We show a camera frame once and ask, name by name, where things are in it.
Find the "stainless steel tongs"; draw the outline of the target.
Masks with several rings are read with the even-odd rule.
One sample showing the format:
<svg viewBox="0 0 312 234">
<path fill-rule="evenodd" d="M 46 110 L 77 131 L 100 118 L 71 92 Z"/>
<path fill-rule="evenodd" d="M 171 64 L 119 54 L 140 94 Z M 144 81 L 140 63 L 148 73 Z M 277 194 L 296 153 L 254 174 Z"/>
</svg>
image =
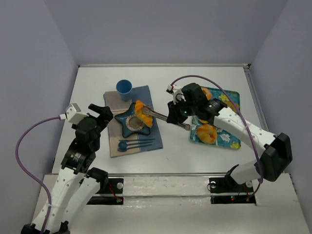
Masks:
<svg viewBox="0 0 312 234">
<path fill-rule="evenodd" d="M 158 112 L 156 112 L 156 111 L 150 109 L 149 107 L 144 106 L 144 107 L 142 108 L 142 113 L 143 113 L 144 115 L 146 115 L 146 116 L 151 116 L 151 117 L 154 117 L 154 118 L 163 120 L 163 121 L 165 121 L 166 123 L 168 123 L 168 122 L 167 122 L 167 118 L 168 118 L 167 116 L 165 116 L 165 115 L 163 115 L 163 114 L 161 114 L 161 113 L 158 113 Z M 191 131 L 191 126 L 190 126 L 190 124 L 185 124 L 185 123 L 173 124 L 173 123 L 172 123 L 172 125 L 175 125 L 175 126 L 178 126 L 178 127 L 180 127 L 180 128 L 183 128 L 183 129 L 186 130 L 186 131 Z"/>
</svg>

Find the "orange striped croissant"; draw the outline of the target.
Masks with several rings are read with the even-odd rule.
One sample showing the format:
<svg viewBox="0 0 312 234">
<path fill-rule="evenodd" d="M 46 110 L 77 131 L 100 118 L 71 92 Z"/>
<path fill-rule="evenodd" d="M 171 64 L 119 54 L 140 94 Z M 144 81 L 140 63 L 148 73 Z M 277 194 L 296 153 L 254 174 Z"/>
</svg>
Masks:
<svg viewBox="0 0 312 234">
<path fill-rule="evenodd" d="M 153 117 L 144 114 L 143 113 L 143 107 L 146 107 L 146 105 L 142 101 L 137 100 L 136 103 L 135 103 L 135 115 L 147 127 L 151 128 L 153 126 Z"/>
</svg>

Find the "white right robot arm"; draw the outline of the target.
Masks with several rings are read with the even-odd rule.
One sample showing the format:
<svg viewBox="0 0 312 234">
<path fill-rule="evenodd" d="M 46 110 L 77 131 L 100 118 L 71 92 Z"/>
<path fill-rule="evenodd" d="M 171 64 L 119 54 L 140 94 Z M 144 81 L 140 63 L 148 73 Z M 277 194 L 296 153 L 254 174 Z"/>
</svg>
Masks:
<svg viewBox="0 0 312 234">
<path fill-rule="evenodd" d="M 173 100 L 168 103 L 167 123 L 179 125 L 188 116 L 197 116 L 227 131 L 256 151 L 256 159 L 233 166 L 221 181 L 222 185 L 232 188 L 256 179 L 274 182 L 291 163 L 291 141 L 285 133 L 276 135 L 267 132 L 244 120 L 238 111 L 233 111 L 223 101 L 217 98 L 208 100 L 196 83 L 182 88 L 169 85 L 167 92 L 173 95 Z"/>
</svg>

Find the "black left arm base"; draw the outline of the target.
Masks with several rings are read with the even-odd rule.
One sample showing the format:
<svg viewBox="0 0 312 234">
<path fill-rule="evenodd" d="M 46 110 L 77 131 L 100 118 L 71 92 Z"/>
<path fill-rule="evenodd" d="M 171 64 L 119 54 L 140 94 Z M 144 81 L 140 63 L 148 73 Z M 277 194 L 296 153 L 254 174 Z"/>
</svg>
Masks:
<svg viewBox="0 0 312 234">
<path fill-rule="evenodd" d="M 87 205 L 123 205 L 123 178 L 109 178 L 108 184 L 88 201 Z"/>
</svg>

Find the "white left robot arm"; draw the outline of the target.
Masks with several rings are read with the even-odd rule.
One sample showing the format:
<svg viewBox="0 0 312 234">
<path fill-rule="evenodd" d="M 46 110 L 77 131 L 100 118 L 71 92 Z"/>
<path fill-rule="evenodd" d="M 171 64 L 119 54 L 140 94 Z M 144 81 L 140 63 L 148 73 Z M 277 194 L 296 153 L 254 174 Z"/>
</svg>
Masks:
<svg viewBox="0 0 312 234">
<path fill-rule="evenodd" d="M 68 234 L 83 207 L 93 195 L 108 184 L 108 173 L 91 168 L 100 149 L 101 132 L 113 119 L 108 106 L 89 105 L 89 110 L 98 113 L 92 116 L 84 113 L 77 104 L 71 103 L 57 120 L 66 120 L 75 130 L 75 138 L 60 164 L 56 182 L 49 190 L 41 180 L 24 166 L 22 170 L 39 183 L 46 191 L 47 201 L 30 224 L 23 226 L 23 234 Z"/>
</svg>

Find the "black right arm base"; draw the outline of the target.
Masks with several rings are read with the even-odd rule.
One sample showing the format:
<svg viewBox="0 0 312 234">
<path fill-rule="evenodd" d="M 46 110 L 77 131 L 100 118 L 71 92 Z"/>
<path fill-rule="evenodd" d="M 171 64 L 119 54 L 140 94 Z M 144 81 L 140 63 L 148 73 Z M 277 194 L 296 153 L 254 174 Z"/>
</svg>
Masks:
<svg viewBox="0 0 312 234">
<path fill-rule="evenodd" d="M 253 185 L 247 182 L 242 185 L 234 185 L 228 188 L 222 184 L 223 177 L 209 179 L 207 190 L 211 194 L 211 204 L 256 204 Z"/>
</svg>

